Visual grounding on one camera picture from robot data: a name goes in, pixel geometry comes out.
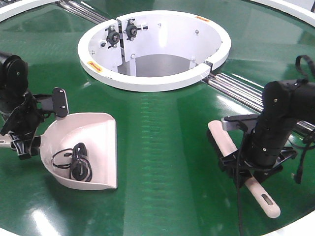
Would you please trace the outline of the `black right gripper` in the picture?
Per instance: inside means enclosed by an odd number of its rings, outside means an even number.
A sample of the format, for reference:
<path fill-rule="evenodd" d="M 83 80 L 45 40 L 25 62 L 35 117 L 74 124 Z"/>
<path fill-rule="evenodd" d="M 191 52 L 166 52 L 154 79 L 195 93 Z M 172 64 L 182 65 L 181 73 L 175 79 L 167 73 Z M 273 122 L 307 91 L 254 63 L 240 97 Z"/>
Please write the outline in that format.
<path fill-rule="evenodd" d="M 254 177 L 259 183 L 263 183 L 267 178 L 281 172 L 283 170 L 282 164 L 289 159 L 294 159 L 297 156 L 297 151 L 292 147 L 284 147 L 277 157 L 275 164 L 269 167 L 254 165 L 240 159 L 239 170 L 237 171 L 236 164 L 238 154 L 238 149 L 228 156 L 223 156 L 219 151 L 218 166 L 221 171 L 226 172 L 227 175 L 233 179 L 234 183 L 237 183 L 237 177 L 239 178 L 239 183 L 245 183 L 251 177 Z"/>

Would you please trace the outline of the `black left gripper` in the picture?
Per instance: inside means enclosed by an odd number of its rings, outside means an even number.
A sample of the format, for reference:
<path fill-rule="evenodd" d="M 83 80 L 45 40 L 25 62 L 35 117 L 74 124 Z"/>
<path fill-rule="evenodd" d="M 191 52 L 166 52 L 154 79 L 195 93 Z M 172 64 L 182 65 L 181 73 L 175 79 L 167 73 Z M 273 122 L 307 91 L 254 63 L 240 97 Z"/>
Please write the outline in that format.
<path fill-rule="evenodd" d="M 52 95 L 26 91 L 21 96 L 0 93 L 0 114 L 4 125 L 1 135 L 9 135 L 11 147 L 21 160 L 32 157 L 32 144 L 39 125 L 53 112 Z"/>

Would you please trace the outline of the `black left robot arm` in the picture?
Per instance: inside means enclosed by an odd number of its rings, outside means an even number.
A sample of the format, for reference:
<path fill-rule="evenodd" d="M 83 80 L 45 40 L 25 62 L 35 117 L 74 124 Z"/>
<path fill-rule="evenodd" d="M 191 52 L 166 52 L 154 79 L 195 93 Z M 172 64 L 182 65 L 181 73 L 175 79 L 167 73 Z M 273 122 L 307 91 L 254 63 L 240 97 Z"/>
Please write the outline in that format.
<path fill-rule="evenodd" d="M 52 113 L 37 106 L 40 98 L 49 96 L 33 95 L 28 86 L 28 64 L 17 55 L 1 52 L 0 114 L 4 125 L 0 134 L 10 136 L 13 149 L 21 160 L 38 154 L 33 146 L 35 133 Z"/>

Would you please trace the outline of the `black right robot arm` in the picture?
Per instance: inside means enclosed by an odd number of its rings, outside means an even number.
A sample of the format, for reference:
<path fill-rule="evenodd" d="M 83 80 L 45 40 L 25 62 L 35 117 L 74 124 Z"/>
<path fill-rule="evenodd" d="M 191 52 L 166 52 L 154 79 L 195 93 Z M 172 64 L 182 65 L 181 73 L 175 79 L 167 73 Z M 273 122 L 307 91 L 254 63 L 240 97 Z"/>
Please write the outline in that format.
<path fill-rule="evenodd" d="M 240 149 L 219 158 L 222 171 L 243 180 L 250 172 L 259 181 L 282 171 L 282 163 L 297 152 L 285 144 L 299 121 L 315 121 L 315 85 L 305 79 L 269 82 L 262 93 L 260 115 L 224 117 L 229 129 L 244 132 Z"/>

